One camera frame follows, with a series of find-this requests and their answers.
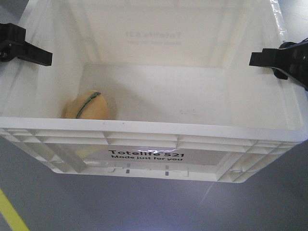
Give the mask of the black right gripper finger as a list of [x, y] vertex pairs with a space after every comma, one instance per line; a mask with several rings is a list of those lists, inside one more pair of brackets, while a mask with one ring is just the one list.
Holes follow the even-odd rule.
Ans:
[[305, 90], [308, 89], [308, 39], [299, 43], [284, 42], [279, 48], [264, 48], [251, 54], [250, 66], [273, 70], [276, 78], [294, 79]]

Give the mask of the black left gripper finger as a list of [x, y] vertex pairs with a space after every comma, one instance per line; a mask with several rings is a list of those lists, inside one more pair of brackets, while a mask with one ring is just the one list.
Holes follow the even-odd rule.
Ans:
[[18, 58], [31, 63], [51, 66], [52, 53], [26, 42], [26, 29], [12, 24], [0, 25], [0, 61]]

